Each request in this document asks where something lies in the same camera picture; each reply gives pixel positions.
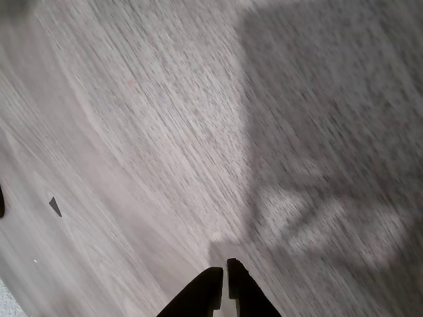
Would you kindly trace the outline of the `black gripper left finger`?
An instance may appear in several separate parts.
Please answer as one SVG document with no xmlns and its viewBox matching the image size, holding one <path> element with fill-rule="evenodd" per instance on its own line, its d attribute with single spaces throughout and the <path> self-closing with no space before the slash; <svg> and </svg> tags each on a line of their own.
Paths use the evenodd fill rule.
<svg viewBox="0 0 423 317">
<path fill-rule="evenodd" d="M 223 268 L 209 267 L 198 274 L 157 317 L 213 316 L 221 306 Z"/>
</svg>

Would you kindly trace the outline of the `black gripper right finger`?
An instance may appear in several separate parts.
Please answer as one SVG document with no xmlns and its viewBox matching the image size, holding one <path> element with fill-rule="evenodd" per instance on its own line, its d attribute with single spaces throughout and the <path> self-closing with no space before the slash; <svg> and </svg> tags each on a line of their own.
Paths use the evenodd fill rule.
<svg viewBox="0 0 423 317">
<path fill-rule="evenodd" d="M 235 301 L 237 316 L 280 316 L 238 259 L 227 260 L 227 274 L 229 298 Z"/>
</svg>

